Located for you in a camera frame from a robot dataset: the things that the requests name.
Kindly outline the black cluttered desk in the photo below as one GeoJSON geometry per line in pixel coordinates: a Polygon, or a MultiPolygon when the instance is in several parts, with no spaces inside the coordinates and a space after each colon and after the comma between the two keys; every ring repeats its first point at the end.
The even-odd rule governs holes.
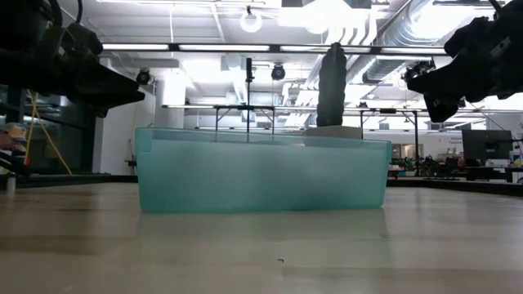
{"type": "Polygon", "coordinates": [[[468,181],[504,180],[506,183],[523,185],[523,167],[460,167],[457,164],[440,164],[437,167],[426,169],[423,176],[428,179],[442,180],[456,180],[457,178],[465,178],[468,181]]]}

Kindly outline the black vertical pole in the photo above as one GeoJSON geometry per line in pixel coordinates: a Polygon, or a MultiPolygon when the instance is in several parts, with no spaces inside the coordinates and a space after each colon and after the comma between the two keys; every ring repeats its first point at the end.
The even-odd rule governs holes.
{"type": "Polygon", "coordinates": [[[253,60],[248,57],[246,59],[246,79],[245,82],[247,83],[247,125],[246,125],[246,133],[247,133],[247,142],[250,141],[250,113],[251,113],[251,104],[250,104],[250,87],[251,83],[253,81],[253,60]]]}

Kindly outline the silver ventilation duct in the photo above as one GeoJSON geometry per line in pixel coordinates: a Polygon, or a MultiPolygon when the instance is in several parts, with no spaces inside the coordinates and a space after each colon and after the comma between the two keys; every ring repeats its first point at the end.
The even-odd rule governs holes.
{"type": "MultiPolygon", "coordinates": [[[[383,30],[373,43],[382,47],[430,46],[452,31],[454,24],[441,19],[443,6],[435,0],[408,0],[405,8],[383,30]]],[[[360,56],[348,69],[348,83],[378,84],[405,63],[404,60],[379,60],[376,56],[360,56]]]]}

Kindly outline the black computer monitor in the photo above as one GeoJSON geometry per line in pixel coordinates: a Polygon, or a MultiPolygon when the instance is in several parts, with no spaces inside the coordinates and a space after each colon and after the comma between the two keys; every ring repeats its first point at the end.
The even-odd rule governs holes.
{"type": "Polygon", "coordinates": [[[462,130],[465,159],[508,159],[513,151],[512,134],[502,130],[462,130]]]}

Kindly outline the black frame stand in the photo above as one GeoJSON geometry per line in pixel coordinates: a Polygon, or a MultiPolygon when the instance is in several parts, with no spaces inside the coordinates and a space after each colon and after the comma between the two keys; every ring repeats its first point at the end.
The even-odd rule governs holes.
{"type": "Polygon", "coordinates": [[[268,120],[271,122],[271,135],[275,134],[275,107],[269,106],[269,105],[250,105],[247,103],[246,105],[214,105],[213,108],[215,109],[215,125],[214,130],[215,132],[218,132],[218,126],[220,120],[226,116],[232,109],[238,110],[238,111],[246,111],[247,112],[247,126],[246,126],[246,135],[245,139],[246,142],[250,142],[250,113],[255,112],[257,110],[261,111],[265,116],[268,118],[268,120]]]}
{"type": "Polygon", "coordinates": [[[366,113],[369,113],[369,116],[373,116],[375,114],[384,114],[386,116],[392,116],[393,114],[401,114],[403,117],[405,117],[409,122],[411,122],[414,125],[414,145],[415,145],[415,155],[414,158],[419,158],[419,128],[418,128],[418,114],[421,112],[420,109],[409,109],[409,108],[402,108],[402,109],[396,109],[396,108],[359,108],[358,113],[360,116],[360,129],[361,129],[361,138],[364,138],[364,115],[366,113]]]}

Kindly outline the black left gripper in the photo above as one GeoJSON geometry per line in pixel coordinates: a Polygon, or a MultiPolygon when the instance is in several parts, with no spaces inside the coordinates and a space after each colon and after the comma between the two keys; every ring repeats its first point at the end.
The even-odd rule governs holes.
{"type": "Polygon", "coordinates": [[[136,81],[98,62],[102,49],[96,34],[78,22],[52,26],[29,54],[25,87],[67,96],[94,109],[98,118],[106,118],[112,108],[143,101],[136,81]]]}

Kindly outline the person with cap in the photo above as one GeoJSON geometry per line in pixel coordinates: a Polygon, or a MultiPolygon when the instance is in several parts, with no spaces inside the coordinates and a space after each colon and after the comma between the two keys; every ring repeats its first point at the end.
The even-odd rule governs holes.
{"type": "Polygon", "coordinates": [[[0,167],[6,172],[28,176],[25,163],[27,130],[21,124],[8,122],[0,125],[0,167]]]}

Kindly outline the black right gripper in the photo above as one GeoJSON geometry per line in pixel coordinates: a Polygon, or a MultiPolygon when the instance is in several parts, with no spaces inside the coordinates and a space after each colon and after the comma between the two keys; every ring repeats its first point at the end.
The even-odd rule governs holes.
{"type": "Polygon", "coordinates": [[[444,49],[453,58],[448,65],[406,81],[409,90],[424,95],[433,123],[455,115],[460,96],[476,102],[523,92],[523,7],[503,7],[492,20],[474,18],[455,31],[444,49]]]}

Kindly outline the black table edge frame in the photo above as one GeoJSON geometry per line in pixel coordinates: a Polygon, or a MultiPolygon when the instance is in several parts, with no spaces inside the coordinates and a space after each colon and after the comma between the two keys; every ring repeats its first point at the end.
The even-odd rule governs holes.
{"type": "MultiPolygon", "coordinates": [[[[136,176],[76,175],[17,177],[16,185],[22,189],[66,185],[89,185],[101,183],[137,183],[136,176]]],[[[387,187],[447,189],[481,194],[497,194],[523,198],[523,185],[459,180],[424,180],[421,178],[388,179],[387,187]]]]}

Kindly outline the teal translucent plastic basket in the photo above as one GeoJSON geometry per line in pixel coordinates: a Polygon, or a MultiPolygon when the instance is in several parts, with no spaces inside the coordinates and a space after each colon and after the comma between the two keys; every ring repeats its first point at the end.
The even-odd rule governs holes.
{"type": "Polygon", "coordinates": [[[391,143],[140,127],[135,153],[144,212],[372,209],[384,203],[391,143]]]}

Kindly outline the overhead bar with light strips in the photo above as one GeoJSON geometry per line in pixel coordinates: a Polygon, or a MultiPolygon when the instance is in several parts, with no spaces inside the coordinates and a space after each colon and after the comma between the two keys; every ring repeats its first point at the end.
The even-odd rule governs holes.
{"type": "MultiPolygon", "coordinates": [[[[228,43],[103,43],[104,51],[126,52],[201,52],[201,53],[272,53],[272,54],[324,54],[331,45],[279,45],[279,44],[228,44],[228,43]]],[[[372,56],[445,56],[443,47],[384,47],[341,45],[349,55],[372,56]]]]}

